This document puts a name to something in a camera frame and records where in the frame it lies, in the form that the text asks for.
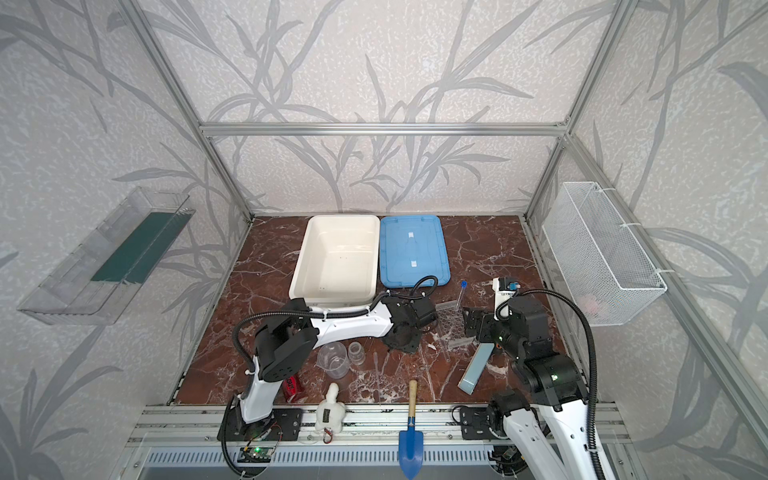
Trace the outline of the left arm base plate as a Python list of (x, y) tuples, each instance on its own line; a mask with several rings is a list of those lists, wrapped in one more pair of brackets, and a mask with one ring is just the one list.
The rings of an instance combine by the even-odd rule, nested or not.
[(225, 411), (217, 434), (222, 442), (296, 441), (302, 425), (303, 410), (298, 408), (274, 409), (265, 419), (246, 423), (240, 407)]

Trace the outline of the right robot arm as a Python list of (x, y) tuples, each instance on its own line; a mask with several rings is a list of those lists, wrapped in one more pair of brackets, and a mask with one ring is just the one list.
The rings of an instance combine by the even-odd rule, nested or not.
[[(594, 336), (583, 311), (553, 290), (504, 290), (493, 310), (465, 307), (465, 333), (513, 361), (520, 388), (492, 395), (486, 428), (511, 441), (509, 452), (489, 459), (503, 476), (528, 471), (536, 479), (612, 479), (615, 476), (596, 429), (597, 359)], [(555, 350), (548, 314), (539, 298), (567, 305), (580, 320), (588, 349), (588, 371)]]

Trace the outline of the clear acrylic test tube rack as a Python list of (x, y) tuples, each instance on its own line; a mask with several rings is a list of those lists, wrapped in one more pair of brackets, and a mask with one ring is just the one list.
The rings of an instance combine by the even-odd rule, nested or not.
[(438, 304), (436, 313), (430, 345), (448, 352), (468, 350), (477, 345), (475, 337), (468, 336), (464, 331), (464, 320), (456, 300)]

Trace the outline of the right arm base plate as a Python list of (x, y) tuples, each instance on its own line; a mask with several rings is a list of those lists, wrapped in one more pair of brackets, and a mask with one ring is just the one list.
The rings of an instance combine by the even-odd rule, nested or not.
[(454, 421), (459, 425), (463, 440), (506, 440), (508, 436), (503, 428), (503, 416), (490, 407), (470, 407), (459, 405), (453, 413), (458, 416)]

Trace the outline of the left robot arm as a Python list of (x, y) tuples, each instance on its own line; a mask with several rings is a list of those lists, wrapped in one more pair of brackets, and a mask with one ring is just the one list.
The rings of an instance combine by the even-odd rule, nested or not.
[(428, 275), (406, 293), (383, 291), (357, 307), (322, 309), (296, 298), (279, 310), (239, 321), (231, 341), (249, 378), (245, 391), (236, 396), (239, 421), (250, 426), (269, 418), (282, 382), (327, 344), (370, 337), (390, 350), (416, 352), (424, 329), (437, 320), (431, 300), (437, 286), (437, 277)]

